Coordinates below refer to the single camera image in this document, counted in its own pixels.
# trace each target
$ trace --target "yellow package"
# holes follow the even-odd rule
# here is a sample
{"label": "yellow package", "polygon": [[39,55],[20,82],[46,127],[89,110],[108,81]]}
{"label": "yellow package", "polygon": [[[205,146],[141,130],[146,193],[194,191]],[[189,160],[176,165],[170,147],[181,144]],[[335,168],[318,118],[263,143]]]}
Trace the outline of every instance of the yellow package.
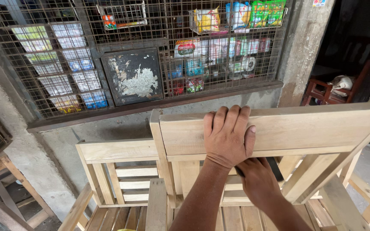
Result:
{"label": "yellow package", "polygon": [[202,31],[219,31],[219,14],[216,9],[196,9],[194,10],[194,20],[197,23],[198,32]]}

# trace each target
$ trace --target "left hand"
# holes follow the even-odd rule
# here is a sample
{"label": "left hand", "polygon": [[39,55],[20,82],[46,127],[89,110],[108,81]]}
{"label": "left hand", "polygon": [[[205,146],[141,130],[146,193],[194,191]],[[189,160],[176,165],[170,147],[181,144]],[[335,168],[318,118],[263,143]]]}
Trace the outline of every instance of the left hand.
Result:
{"label": "left hand", "polygon": [[251,108],[234,105],[221,107],[203,118],[206,157],[226,168],[232,168],[252,156],[255,125],[246,129]]}

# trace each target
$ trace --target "window grille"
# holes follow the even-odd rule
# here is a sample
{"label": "window grille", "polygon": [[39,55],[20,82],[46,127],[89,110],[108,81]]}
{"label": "window grille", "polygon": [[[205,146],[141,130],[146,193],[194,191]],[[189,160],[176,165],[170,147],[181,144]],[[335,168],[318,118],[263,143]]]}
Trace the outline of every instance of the window grille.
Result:
{"label": "window grille", "polygon": [[42,119],[115,107],[101,56],[156,47],[164,99],[275,80],[291,0],[0,0],[0,47]]}

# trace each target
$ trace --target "right hand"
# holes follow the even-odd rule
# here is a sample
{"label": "right hand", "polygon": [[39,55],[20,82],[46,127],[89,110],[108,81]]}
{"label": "right hand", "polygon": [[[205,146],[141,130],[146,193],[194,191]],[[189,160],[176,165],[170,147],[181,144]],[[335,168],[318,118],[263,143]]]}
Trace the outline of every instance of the right hand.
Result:
{"label": "right hand", "polygon": [[248,158],[237,165],[244,173],[243,190],[249,200],[260,210],[266,211],[283,200],[275,175],[265,157]]}

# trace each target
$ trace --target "sticker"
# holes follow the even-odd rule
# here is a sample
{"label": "sticker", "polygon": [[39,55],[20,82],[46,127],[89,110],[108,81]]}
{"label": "sticker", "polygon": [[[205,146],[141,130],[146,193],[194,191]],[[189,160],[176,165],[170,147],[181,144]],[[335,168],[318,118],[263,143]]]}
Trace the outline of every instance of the sticker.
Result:
{"label": "sticker", "polygon": [[321,7],[325,5],[325,0],[313,0],[313,7]]}

